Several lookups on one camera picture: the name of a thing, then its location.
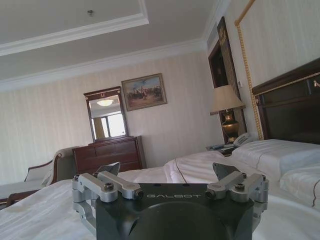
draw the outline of cushion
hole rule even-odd
[[[55,159],[53,159],[52,162],[50,163],[50,170],[48,171],[50,174],[48,174],[49,178],[45,186],[49,186],[52,183],[54,179],[54,170],[55,170]]]
[[[269,139],[244,144],[231,157],[279,181],[289,170],[320,163],[319,156],[320,145]]]
[[[45,166],[31,168],[25,178],[25,181],[42,180],[44,175],[51,169],[51,164],[46,164]]]
[[[7,199],[11,194],[42,189],[41,180],[22,181],[0,185],[0,199]]]
[[[48,172],[46,173],[46,175],[44,175],[44,177],[43,177],[43,179],[42,179],[42,181],[41,181],[41,185],[42,185],[43,187],[48,186],[47,184],[48,184],[48,182],[49,182],[49,179],[52,178],[52,173],[53,173],[53,172],[50,170],[50,171],[48,171]]]

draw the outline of crown molding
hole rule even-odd
[[[212,53],[212,51],[214,50],[217,42],[219,41],[219,36],[217,35],[214,40],[212,41],[212,44],[211,45],[206,45],[207,46],[207,49],[208,49],[208,55],[210,55]]]
[[[103,59],[84,62],[35,74],[0,80],[0,92],[7,92],[27,86],[45,84],[64,80],[85,74],[101,72],[107,69],[142,63],[147,60],[162,59],[192,52],[206,51],[207,45],[203,39],[179,42],[127,54],[111,56]]]
[[[140,13],[119,17],[109,21],[98,22],[19,41],[0,44],[0,56],[39,49],[73,40],[107,34],[119,30],[149,24],[145,0],[138,0]]]
[[[202,35],[205,42],[208,41],[215,24],[218,25],[220,19],[225,15],[230,3],[231,0],[218,0],[218,3],[213,5]]]

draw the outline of brass lamp base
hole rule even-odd
[[[234,120],[233,112],[224,112],[225,121],[222,123],[222,129],[228,136],[228,144],[233,144],[238,137],[239,123]]]

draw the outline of lamp shade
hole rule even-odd
[[[211,113],[244,107],[245,104],[237,97],[231,85],[216,87],[213,89],[213,105]]]

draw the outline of metal bracket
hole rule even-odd
[[[209,183],[206,187],[205,195],[212,200],[224,199],[227,191],[229,191],[234,184],[240,183],[243,180],[244,175],[239,171],[234,171],[218,182]]]
[[[111,203],[118,199],[118,191],[129,200],[143,197],[138,183],[126,181],[107,171],[99,172],[97,177],[83,173],[72,179],[73,209],[80,214],[82,223],[95,236],[97,235],[96,219],[87,201],[91,200],[93,207],[98,197],[102,202]]]
[[[252,231],[260,223],[261,214],[268,207],[269,181],[266,176],[252,174],[250,177],[234,171],[216,183],[207,185],[205,195],[212,200],[223,199],[230,191],[230,197],[238,203],[245,203],[249,199],[254,201]]]

